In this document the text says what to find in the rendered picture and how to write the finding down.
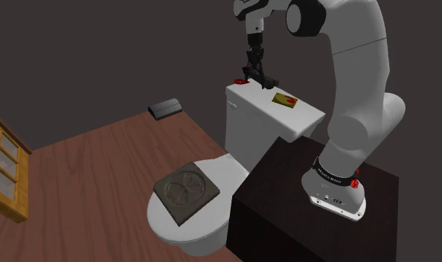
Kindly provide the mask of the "yellow card with red mark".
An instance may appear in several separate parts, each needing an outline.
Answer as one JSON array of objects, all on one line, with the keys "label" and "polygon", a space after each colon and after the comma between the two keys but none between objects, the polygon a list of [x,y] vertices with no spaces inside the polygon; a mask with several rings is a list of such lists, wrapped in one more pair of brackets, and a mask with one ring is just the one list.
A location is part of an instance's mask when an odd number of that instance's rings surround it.
[{"label": "yellow card with red mark", "polygon": [[293,109],[295,107],[296,103],[298,102],[298,99],[294,98],[292,96],[281,94],[281,93],[277,92],[275,94],[275,96],[273,97],[272,102]]}]

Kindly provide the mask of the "white toilet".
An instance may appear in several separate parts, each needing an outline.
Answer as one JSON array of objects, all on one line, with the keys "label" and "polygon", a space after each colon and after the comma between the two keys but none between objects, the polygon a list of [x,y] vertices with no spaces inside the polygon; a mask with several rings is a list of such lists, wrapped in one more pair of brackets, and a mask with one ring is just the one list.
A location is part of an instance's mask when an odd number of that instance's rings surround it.
[{"label": "white toilet", "polygon": [[300,99],[293,109],[274,103],[277,92],[292,96],[278,87],[264,89],[253,80],[226,87],[225,154],[194,161],[220,194],[177,226],[153,192],[147,222],[156,236],[192,256],[206,256],[225,245],[236,190],[277,138],[293,142],[302,135],[310,136],[325,116]]}]

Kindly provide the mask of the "grey flat box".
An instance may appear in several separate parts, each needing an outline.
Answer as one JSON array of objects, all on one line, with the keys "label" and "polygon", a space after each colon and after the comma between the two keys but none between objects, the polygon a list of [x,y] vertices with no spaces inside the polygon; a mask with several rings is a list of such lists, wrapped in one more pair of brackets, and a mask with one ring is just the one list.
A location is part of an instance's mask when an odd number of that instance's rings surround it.
[{"label": "grey flat box", "polygon": [[162,101],[148,107],[148,112],[155,118],[156,121],[175,115],[182,111],[182,106],[175,98]]}]

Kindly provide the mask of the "dark robot stand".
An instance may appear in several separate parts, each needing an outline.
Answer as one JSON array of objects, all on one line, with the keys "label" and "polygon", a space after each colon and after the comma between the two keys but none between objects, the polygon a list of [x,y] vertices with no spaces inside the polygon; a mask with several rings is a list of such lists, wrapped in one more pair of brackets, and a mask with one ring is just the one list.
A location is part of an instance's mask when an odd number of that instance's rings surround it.
[{"label": "dark robot stand", "polygon": [[278,138],[232,197],[226,246],[243,262],[397,262],[399,179],[363,163],[367,208],[353,222],[301,186],[323,144]]}]

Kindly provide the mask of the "dark grey square embossed plate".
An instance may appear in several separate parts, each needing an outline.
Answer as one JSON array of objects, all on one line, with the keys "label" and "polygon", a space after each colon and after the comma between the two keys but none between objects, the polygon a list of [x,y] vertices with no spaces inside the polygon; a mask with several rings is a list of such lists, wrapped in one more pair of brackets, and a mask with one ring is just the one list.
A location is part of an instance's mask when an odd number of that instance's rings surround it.
[{"label": "dark grey square embossed plate", "polygon": [[217,197],[220,189],[194,162],[188,162],[158,180],[153,192],[181,226]]}]

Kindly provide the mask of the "wooden framed window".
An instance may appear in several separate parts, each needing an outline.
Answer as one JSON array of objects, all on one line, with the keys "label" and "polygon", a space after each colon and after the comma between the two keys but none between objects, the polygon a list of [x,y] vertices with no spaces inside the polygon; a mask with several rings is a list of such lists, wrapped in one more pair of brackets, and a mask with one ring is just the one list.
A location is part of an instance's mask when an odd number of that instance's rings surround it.
[{"label": "wooden framed window", "polygon": [[0,118],[0,214],[15,223],[28,219],[31,149]]}]

